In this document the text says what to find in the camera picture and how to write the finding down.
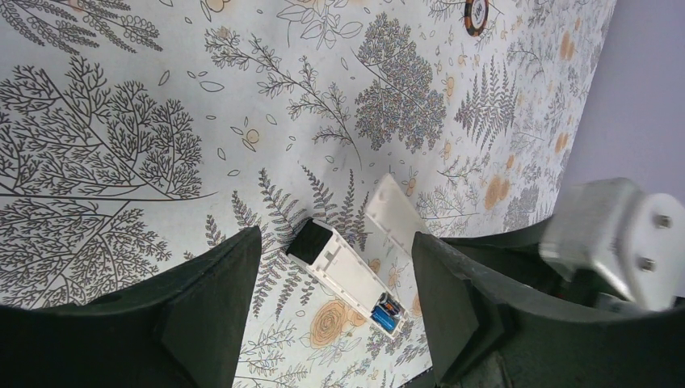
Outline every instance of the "leaf drawing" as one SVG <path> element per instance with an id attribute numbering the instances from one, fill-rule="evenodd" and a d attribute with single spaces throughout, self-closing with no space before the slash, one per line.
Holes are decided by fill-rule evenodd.
<path id="1" fill-rule="evenodd" d="M 418 215 L 428 228 L 439 236 L 463 234 L 476 211 L 479 189 L 471 177 L 482 174 L 490 162 L 490 154 L 483 158 L 457 157 L 445 170 L 438 171 L 448 179 L 447 184 L 432 191 L 420 192 L 416 203 Z"/>
<path id="2" fill-rule="evenodd" d="M 447 21 L 455 11 L 458 15 L 464 14 L 464 4 L 462 0 L 423 0 L 430 7 L 428 16 L 435 20 Z"/>
<path id="3" fill-rule="evenodd" d="M 336 9 L 343 8 L 347 0 L 314 0 L 307 6 L 296 2 L 287 1 L 288 6 L 279 12 L 276 17 L 288 21 L 288 34 L 291 23 L 300 23 L 305 26 L 301 39 L 316 40 L 317 50 L 322 44 L 331 49 L 339 37 L 350 39 L 357 36 L 362 30 L 362 23 L 349 22 L 342 24 L 340 14 Z"/>
<path id="4" fill-rule="evenodd" d="M 218 229 L 216 226 L 216 220 L 212 214 L 207 215 L 206 223 L 207 225 L 204 228 L 207 230 L 207 233 L 204 234 L 204 237 L 207 238 L 207 245 L 210 247 L 216 247 L 217 245 L 226 241 L 226 235 L 222 234 Z"/>
<path id="5" fill-rule="evenodd" d="M 355 56 L 375 78 L 359 93 L 355 117 L 361 137 L 379 150 L 397 133 L 412 154 L 425 140 L 432 150 L 443 133 L 443 95 L 431 89 L 431 64 L 416 53 L 411 28 L 381 13 L 371 22 Z"/>
<path id="6" fill-rule="evenodd" d="M 531 105 L 523 110 L 523 117 L 518 122 L 514 123 L 514 132 L 511 134 L 511 141 L 509 147 L 512 152 L 517 155 L 534 152 L 538 147 L 538 141 L 544 141 L 544 133 L 547 128 L 544 123 L 537 120 L 534 116 L 534 109 Z"/>
<path id="7" fill-rule="evenodd" d="M 539 27 L 552 14 L 554 2 L 535 2 L 532 13 L 528 17 L 528 27 Z"/>
<path id="8" fill-rule="evenodd" d="M 506 130 L 514 123 L 517 95 L 516 80 L 510 85 L 506 65 L 502 65 L 501 69 L 496 67 L 493 56 L 490 74 L 486 72 L 486 67 L 483 66 L 480 86 L 478 76 L 473 77 L 473 90 L 466 92 L 466 99 L 461 101 L 454 118 L 464 126 L 471 140 L 481 143 L 481 150 L 486 143 L 490 150 L 496 136 L 501 132 L 506 134 Z"/>
<path id="9" fill-rule="evenodd" d="M 504 231 L 518 230 L 530 225 L 530 216 L 536 213 L 539 194 L 540 189 L 533 184 L 525 188 L 520 196 L 511 200 L 504 216 Z"/>
<path id="10" fill-rule="evenodd" d="M 257 213 L 253 213 L 252 209 L 240 199 L 237 191 L 233 191 L 231 204 L 233 214 L 241 229 L 258 226 L 262 231 L 262 259 L 259 262 L 257 280 L 252 293 L 252 314 L 257 318 L 268 293 L 273 290 L 276 280 L 281 278 L 279 272 L 287 270 L 285 265 L 288 259 L 282 254 L 281 247 L 270 249 L 275 240 L 273 233 L 268 232 L 268 222 L 262 222 L 262 218 Z"/>
<path id="11" fill-rule="evenodd" d="M 426 333 L 418 337 L 416 344 L 408 344 L 402 349 L 402 354 L 395 360 L 395 366 L 411 362 L 416 356 L 423 356 L 428 352 L 428 341 Z"/>
<path id="12" fill-rule="evenodd" d="M 131 15 L 130 10 L 126 0 L 78 0 L 77 5 L 65 0 L 0 2 L 2 18 L 24 38 L 40 46 L 47 42 L 65 53 L 78 55 L 74 46 L 97 48 L 100 44 L 95 38 L 104 36 L 130 53 L 136 53 L 131 44 L 162 51 L 155 42 L 159 37 L 157 28 L 150 21 Z M 83 15 L 81 21 L 76 15 Z"/>
<path id="13" fill-rule="evenodd" d="M 278 189 L 267 175 L 266 169 L 259 171 L 259 187 L 262 188 L 263 202 L 267 203 L 267 209 L 270 209 L 269 217 L 271 223 L 275 225 L 275 240 L 280 246 L 287 247 L 297 235 L 297 232 L 302 229 L 306 222 L 306 218 L 302 217 L 305 213 L 304 209 L 295 210 L 295 206 L 299 200 L 290 200 L 290 193 L 283 192 L 283 189 Z M 288 264 L 288 276 L 285 279 L 285 284 L 279 295 L 278 304 L 276 307 L 276 318 L 280 316 L 280 312 L 285 307 L 285 303 L 292 296 L 295 288 L 299 286 L 302 281 L 302 276 L 309 276 L 304 269 L 300 268 L 295 263 Z"/>
<path id="14" fill-rule="evenodd" d="M 13 306 L 87 303 L 152 276 L 150 260 L 170 252 L 129 204 L 200 194 L 200 138 L 179 101 L 109 87 L 81 57 L 69 65 L 61 89 L 29 65 L 0 82 L 0 188 L 13 198 L 0 211 L 0 293 Z"/>
<path id="15" fill-rule="evenodd" d="M 293 333 L 296 330 L 292 322 L 277 327 L 271 325 L 266 331 L 262 330 L 255 339 L 243 340 L 238 358 L 235 378 L 242 382 L 253 384 L 259 388 L 265 383 L 275 387 L 294 387 L 297 382 L 307 377 L 309 371 L 302 365 L 291 365 L 284 373 L 274 374 L 278 371 L 279 364 L 285 360 L 283 349 L 292 346 L 295 342 Z M 244 374 L 243 368 L 247 367 L 249 375 Z"/>
<path id="16" fill-rule="evenodd" d="M 546 44 L 536 34 L 530 34 L 529 42 L 524 42 L 523 38 L 519 38 L 516 42 L 511 42 L 509 49 L 506 51 L 506 60 L 509 62 L 509 65 L 516 62 L 516 66 L 524 69 L 531 81 L 542 77 L 542 81 L 546 85 L 547 78 L 544 75 L 542 61 L 552 57 L 552 50 L 551 44 Z"/>
<path id="17" fill-rule="evenodd" d="M 331 83 L 325 91 L 318 89 L 318 71 L 312 67 L 307 57 L 300 58 L 302 68 L 298 73 L 301 76 L 301 81 L 296 81 L 289 70 L 280 68 L 281 58 L 275 55 L 275 50 L 262 44 L 262 40 L 254 35 L 248 39 L 250 53 L 241 50 L 240 36 L 228 28 L 207 30 L 204 36 L 204 47 L 207 52 L 212 54 L 212 60 L 219 68 L 223 69 L 229 66 L 245 71 L 252 64 L 256 66 L 255 71 L 257 73 L 266 71 L 266 80 L 257 82 L 260 87 L 260 94 L 275 98 L 283 91 L 287 91 L 289 94 L 294 93 L 295 90 L 303 91 L 304 93 L 298 100 L 289 100 L 288 113 L 290 118 L 296 120 L 302 112 L 307 112 L 329 120 L 331 124 L 327 125 L 325 129 L 321 127 L 321 130 L 313 138 L 314 143 L 332 140 L 338 141 L 343 146 L 352 146 L 359 159 L 359 165 L 362 165 L 357 145 L 347 130 L 347 122 L 350 119 L 349 107 L 344 106 L 347 97 L 343 95 L 335 82 Z"/>
<path id="18" fill-rule="evenodd" d="M 339 215 L 339 212 L 335 211 L 338 205 L 331 202 L 333 192 L 330 191 L 321 180 L 314 176 L 314 173 L 307 167 L 302 166 L 302 170 L 307 174 L 309 184 L 314 191 L 314 210 L 317 212 L 312 214 L 312 217 L 319 219 L 330 226 L 337 226 L 338 219 L 336 217 Z"/>

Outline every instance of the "purple wall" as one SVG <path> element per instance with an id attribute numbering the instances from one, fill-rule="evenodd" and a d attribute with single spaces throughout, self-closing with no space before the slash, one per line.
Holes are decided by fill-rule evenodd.
<path id="1" fill-rule="evenodd" d="M 561 192 L 624 176 L 685 204 L 685 2 L 619 0 Z"/>

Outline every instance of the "tree illustration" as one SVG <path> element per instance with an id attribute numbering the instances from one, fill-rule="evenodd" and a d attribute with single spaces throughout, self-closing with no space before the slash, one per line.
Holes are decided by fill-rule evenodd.
<path id="1" fill-rule="evenodd" d="M 481 150 L 488 144 L 492 148 L 494 139 L 514 123 L 516 101 L 516 80 L 510 85 L 506 65 L 495 66 L 494 56 L 490 60 L 490 74 L 483 66 L 481 85 L 478 76 L 473 77 L 473 90 L 466 92 L 466 100 L 456 113 L 454 120 L 466 128 L 466 135 L 481 142 Z"/>
<path id="2" fill-rule="evenodd" d="M 148 20 L 130 15 L 125 0 L 1 0 L 0 15 L 31 42 L 46 43 L 71 55 L 74 46 L 99 47 L 104 36 L 115 46 L 135 53 L 131 44 L 162 51 L 159 31 Z"/>
<path id="3" fill-rule="evenodd" d="M 343 146 L 352 146 L 361 166 L 359 150 L 347 130 L 347 122 L 350 119 L 349 108 L 344 105 L 347 97 L 343 95 L 335 82 L 332 82 L 325 91 L 318 89 L 318 71 L 309 63 L 307 57 L 300 58 L 302 68 L 298 73 L 301 80 L 297 81 L 289 70 L 280 68 L 281 58 L 275 55 L 275 50 L 262 44 L 262 40 L 254 35 L 248 39 L 250 53 L 242 51 L 241 37 L 228 28 L 207 30 L 204 36 L 204 47 L 212 54 L 212 61 L 220 69 L 229 66 L 246 71 L 252 65 L 256 67 L 257 73 L 266 72 L 266 79 L 257 83 L 260 87 L 260 94 L 268 95 L 273 99 L 283 91 L 289 94 L 294 93 L 295 90 L 303 91 L 298 100 L 289 100 L 290 118 L 296 120 L 302 112 L 307 112 L 329 120 L 331 124 L 325 128 L 320 127 L 314 135 L 314 143 L 337 141 Z"/>
<path id="4" fill-rule="evenodd" d="M 170 252 L 130 204 L 200 195 L 200 138 L 179 101 L 109 87 L 82 57 L 69 65 L 64 89 L 29 65 L 0 82 L 0 293 L 12 306 L 87 303 L 152 276 Z"/>
<path id="5" fill-rule="evenodd" d="M 431 90 L 431 64 L 416 53 L 410 33 L 409 26 L 400 26 L 383 12 L 370 23 L 355 54 L 375 76 L 355 100 L 358 134 L 368 137 L 374 150 L 392 141 L 395 133 L 412 154 L 425 140 L 432 150 L 443 134 L 443 95 Z"/>
<path id="6" fill-rule="evenodd" d="M 539 194 L 540 189 L 533 184 L 525 188 L 520 196 L 511 200 L 504 216 L 504 231 L 522 229 L 530 225 L 531 214 L 536 213 Z"/>

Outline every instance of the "orange flower illustration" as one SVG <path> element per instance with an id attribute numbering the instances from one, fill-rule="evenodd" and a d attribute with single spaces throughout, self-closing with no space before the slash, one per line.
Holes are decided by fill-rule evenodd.
<path id="1" fill-rule="evenodd" d="M 560 133 L 557 137 L 557 143 L 554 146 L 554 153 L 559 154 L 564 148 L 566 148 L 566 142 L 569 140 L 568 133 Z"/>
<path id="2" fill-rule="evenodd" d="M 224 10 L 224 4 L 231 0 L 207 0 L 207 6 L 214 12 L 221 12 Z"/>
<path id="3" fill-rule="evenodd" d="M 511 184 L 509 183 L 509 180 L 505 180 L 502 185 L 499 187 L 499 200 L 504 200 L 507 195 L 509 195 L 509 187 L 511 187 Z"/>
<path id="4" fill-rule="evenodd" d="M 357 310 L 349 309 L 347 310 L 347 321 L 354 327 L 362 326 L 366 323 L 366 318 L 362 314 L 358 313 Z"/>
<path id="5" fill-rule="evenodd" d="M 380 271 L 380 260 L 379 259 L 373 259 L 369 262 L 368 267 L 373 271 L 373 273 L 378 275 L 378 272 Z"/>
<path id="6" fill-rule="evenodd" d="M 560 50 L 559 54 L 561 55 L 561 59 L 566 59 L 566 53 L 569 50 L 569 44 L 570 43 L 571 43 L 571 34 L 568 31 L 564 32 L 564 35 L 561 38 L 561 47 L 559 48 L 559 50 Z"/>
<path id="7" fill-rule="evenodd" d="M 564 35 L 561 38 L 561 48 L 559 52 L 561 55 L 561 59 L 566 59 L 567 61 L 570 61 L 570 59 L 574 56 L 575 52 L 576 44 L 571 40 L 570 32 L 564 32 Z"/>
<path id="8" fill-rule="evenodd" d="M 495 175 L 488 185 L 488 190 L 485 192 L 485 209 L 490 210 L 497 204 L 499 198 L 499 187 L 502 184 L 502 179 L 499 175 Z"/>
<path id="9" fill-rule="evenodd" d="M 330 301 L 319 309 L 309 328 L 312 348 L 323 348 L 343 333 L 347 309 L 345 302 L 339 300 Z"/>
<path id="10" fill-rule="evenodd" d="M 421 304 L 418 301 L 418 293 L 414 297 L 414 301 L 411 303 L 411 314 L 416 318 L 423 316 L 423 313 L 421 312 Z"/>

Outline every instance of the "white battery holder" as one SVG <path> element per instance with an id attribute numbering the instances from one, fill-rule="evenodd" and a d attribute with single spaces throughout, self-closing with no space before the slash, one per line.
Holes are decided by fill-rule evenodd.
<path id="1" fill-rule="evenodd" d="M 391 339 L 400 333 L 406 321 L 406 309 L 335 228 L 310 219 L 286 254 L 290 260 L 336 293 L 378 330 Z M 396 324 L 391 331 L 372 318 L 373 309 L 384 294 L 390 296 L 399 307 L 399 313 L 392 317 Z"/>

